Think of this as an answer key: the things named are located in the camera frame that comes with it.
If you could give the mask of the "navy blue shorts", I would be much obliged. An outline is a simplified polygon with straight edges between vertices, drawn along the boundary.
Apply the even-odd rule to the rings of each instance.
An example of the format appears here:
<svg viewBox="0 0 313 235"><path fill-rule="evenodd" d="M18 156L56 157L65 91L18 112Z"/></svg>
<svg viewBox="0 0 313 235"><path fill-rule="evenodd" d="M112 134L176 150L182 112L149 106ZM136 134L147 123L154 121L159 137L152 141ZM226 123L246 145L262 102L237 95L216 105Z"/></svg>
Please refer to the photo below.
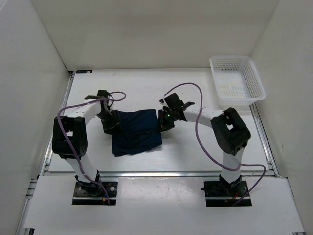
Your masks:
<svg viewBox="0 0 313 235"><path fill-rule="evenodd" d="M121 131L112 134L112 153L116 157L135 155L162 145L155 109L119 112Z"/></svg>

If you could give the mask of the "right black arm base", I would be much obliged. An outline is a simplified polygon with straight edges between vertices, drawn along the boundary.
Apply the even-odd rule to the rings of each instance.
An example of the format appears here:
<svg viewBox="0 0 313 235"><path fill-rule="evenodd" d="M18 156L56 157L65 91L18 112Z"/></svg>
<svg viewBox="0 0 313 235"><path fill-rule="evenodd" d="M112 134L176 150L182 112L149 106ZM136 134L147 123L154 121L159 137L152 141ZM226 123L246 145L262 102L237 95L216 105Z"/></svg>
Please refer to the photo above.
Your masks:
<svg viewBox="0 0 313 235"><path fill-rule="evenodd" d="M252 201L246 181L241 180L228 190L221 181L204 181L201 188L205 194L206 207L251 207Z"/></svg>

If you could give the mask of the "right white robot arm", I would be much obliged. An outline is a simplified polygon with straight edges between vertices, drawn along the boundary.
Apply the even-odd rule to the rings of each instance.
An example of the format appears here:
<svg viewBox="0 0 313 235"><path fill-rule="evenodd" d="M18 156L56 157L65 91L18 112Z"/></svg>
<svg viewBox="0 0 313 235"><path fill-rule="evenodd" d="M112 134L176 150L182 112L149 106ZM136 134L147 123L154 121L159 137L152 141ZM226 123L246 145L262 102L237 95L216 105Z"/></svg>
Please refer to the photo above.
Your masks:
<svg viewBox="0 0 313 235"><path fill-rule="evenodd" d="M230 196L238 188L242 179L241 166L244 148L251 133L236 109L213 110L197 106L194 102L184 103L176 93L160 100L162 108L158 111L161 132L174 128L175 121L195 123L196 138L200 141L198 126L204 125L213 130L215 140L223 152L223 162L209 158L222 168L220 191Z"/></svg>

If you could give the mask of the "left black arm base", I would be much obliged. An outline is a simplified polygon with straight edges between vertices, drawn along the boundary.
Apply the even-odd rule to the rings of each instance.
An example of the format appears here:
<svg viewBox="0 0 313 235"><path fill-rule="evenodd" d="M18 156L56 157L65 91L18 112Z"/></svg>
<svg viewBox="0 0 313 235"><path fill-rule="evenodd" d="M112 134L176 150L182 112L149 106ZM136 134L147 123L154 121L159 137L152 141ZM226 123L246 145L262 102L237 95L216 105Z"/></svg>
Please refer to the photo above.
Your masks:
<svg viewBox="0 0 313 235"><path fill-rule="evenodd" d="M103 189L93 183L75 182L73 192L73 205L98 205L98 206L115 206L118 190L117 181L102 181L103 187L106 189L109 201Z"/></svg>

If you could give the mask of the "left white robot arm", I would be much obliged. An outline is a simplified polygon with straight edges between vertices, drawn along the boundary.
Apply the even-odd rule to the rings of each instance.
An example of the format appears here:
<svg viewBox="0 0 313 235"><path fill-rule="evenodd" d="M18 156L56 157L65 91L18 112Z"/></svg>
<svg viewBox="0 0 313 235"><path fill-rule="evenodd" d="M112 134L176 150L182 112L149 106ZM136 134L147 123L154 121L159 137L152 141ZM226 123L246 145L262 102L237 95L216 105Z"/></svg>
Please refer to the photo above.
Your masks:
<svg viewBox="0 0 313 235"><path fill-rule="evenodd" d="M52 151L66 160L76 173L76 180L86 184L86 191L97 196L102 192L99 171L87 156L87 124L99 118L106 134L121 132L121 120L112 106L117 99L115 92L98 90L97 95L88 95L81 104L62 108L54 119Z"/></svg>

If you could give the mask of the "small dark label sticker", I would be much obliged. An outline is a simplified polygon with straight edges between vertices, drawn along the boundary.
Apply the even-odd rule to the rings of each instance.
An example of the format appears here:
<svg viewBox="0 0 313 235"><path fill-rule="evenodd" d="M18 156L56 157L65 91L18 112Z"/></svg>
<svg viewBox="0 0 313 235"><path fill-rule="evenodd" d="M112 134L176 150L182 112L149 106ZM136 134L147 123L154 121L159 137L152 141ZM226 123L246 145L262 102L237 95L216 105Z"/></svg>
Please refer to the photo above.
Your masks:
<svg viewBox="0 0 313 235"><path fill-rule="evenodd" d="M90 74L93 70L77 70L76 74Z"/></svg>

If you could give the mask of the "white plastic mesh basket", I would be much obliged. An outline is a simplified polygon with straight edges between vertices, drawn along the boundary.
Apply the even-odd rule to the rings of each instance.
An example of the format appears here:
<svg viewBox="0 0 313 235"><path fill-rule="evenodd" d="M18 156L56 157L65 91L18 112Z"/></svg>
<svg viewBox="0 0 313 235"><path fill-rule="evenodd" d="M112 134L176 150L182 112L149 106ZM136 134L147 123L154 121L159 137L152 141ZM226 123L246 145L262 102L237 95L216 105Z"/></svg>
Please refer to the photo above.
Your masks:
<svg viewBox="0 0 313 235"><path fill-rule="evenodd" d="M209 62L222 107L245 108L266 98L258 71L250 57L212 56Z"/></svg>

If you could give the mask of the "front aluminium rail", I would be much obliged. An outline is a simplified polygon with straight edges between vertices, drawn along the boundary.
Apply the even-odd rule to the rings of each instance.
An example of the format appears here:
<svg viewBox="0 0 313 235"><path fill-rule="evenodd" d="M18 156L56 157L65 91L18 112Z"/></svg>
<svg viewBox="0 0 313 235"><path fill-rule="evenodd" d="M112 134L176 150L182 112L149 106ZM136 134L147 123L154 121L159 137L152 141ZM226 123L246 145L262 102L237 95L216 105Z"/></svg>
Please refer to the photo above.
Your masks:
<svg viewBox="0 0 313 235"><path fill-rule="evenodd" d="M102 177L218 177L219 171L110 171L100 172Z"/></svg>

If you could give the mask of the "right aluminium frame rail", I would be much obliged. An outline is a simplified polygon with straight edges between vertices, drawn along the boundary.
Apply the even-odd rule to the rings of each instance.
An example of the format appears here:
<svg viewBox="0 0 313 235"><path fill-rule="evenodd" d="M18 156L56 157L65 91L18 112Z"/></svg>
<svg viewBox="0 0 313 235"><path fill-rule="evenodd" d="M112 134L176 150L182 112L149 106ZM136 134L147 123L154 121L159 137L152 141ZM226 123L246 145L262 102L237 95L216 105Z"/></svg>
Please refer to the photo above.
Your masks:
<svg viewBox="0 0 313 235"><path fill-rule="evenodd" d="M240 212L250 212L252 215L260 216L256 226L252 225L251 218L245 216L247 228L258 235L305 235L289 180L279 174L256 104L249 107L269 171L251 192L252 208L240 209Z"/></svg>

